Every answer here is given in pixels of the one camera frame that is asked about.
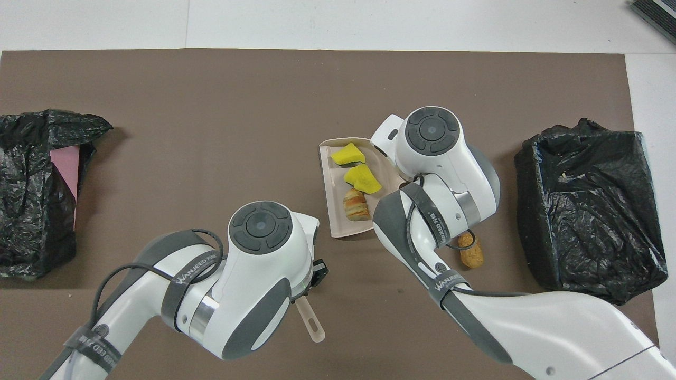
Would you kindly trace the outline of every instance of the yellow sponge piece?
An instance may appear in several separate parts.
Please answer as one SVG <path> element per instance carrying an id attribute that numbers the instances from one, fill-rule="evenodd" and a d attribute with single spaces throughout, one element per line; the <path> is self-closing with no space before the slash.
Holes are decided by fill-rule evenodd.
<path id="1" fill-rule="evenodd" d="M 383 188 L 366 164 L 350 168 L 343 177 L 345 182 L 366 194 L 373 194 Z"/>
<path id="2" fill-rule="evenodd" d="M 366 163 L 366 158 L 362 151 L 360 151 L 353 143 L 347 144 L 343 149 L 331 155 L 333 161 L 338 165 L 349 164 L 350 162 Z"/>

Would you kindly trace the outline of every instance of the white robotic arm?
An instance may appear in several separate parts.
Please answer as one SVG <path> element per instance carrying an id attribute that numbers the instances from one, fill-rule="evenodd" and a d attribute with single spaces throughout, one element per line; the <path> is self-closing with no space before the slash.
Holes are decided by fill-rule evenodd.
<path id="1" fill-rule="evenodd" d="M 106 378 L 154 316 L 224 360 L 257 350 L 290 303 L 309 308 L 304 296 L 328 272 L 322 260 L 313 264 L 318 226 L 316 218 L 273 201 L 247 204 L 231 218 L 222 262 L 222 247 L 215 250 L 195 233 L 203 231 L 158 237 L 41 378 Z M 321 341 L 312 309 L 301 315 L 314 318 L 310 334 Z"/>
<path id="2" fill-rule="evenodd" d="M 435 253 L 491 216 L 500 193 L 495 170 L 465 144 L 453 113 L 424 107 L 405 120 L 390 116 L 371 141 L 413 179 L 379 201 L 378 238 L 486 354 L 536 379 L 676 379 L 658 348 L 610 304 L 561 291 L 474 291 Z"/>

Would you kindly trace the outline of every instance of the black plastic bag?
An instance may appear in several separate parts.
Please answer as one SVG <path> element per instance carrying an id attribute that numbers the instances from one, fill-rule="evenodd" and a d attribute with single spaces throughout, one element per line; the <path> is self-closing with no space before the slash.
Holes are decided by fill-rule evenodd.
<path id="1" fill-rule="evenodd" d="M 66 111 L 0 116 L 0 276 L 33 280 L 75 256 L 75 199 L 49 152 L 80 146 L 79 188 L 91 142 L 110 129 Z"/>
<path id="2" fill-rule="evenodd" d="M 542 287 L 624 304 L 667 279 L 641 133 L 583 118 L 525 141 L 514 164 L 518 233 Z"/>

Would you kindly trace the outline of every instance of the white floor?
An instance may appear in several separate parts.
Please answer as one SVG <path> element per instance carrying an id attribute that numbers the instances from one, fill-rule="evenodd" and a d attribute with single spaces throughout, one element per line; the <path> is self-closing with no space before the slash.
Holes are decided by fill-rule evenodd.
<path id="1" fill-rule="evenodd" d="M 0 0 L 0 53 L 182 47 L 625 53 L 676 268 L 676 45 L 624 0 Z M 662 352 L 676 363 L 676 279 L 654 298 Z"/>

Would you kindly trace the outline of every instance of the pink surface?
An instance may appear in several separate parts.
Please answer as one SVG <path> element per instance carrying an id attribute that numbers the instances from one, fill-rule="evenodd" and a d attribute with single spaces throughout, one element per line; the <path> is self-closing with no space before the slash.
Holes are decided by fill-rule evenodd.
<path id="1" fill-rule="evenodd" d="M 80 147 L 75 145 L 49 152 L 51 161 L 66 180 L 66 184 L 75 200 L 78 198 L 78 163 L 80 161 Z"/>

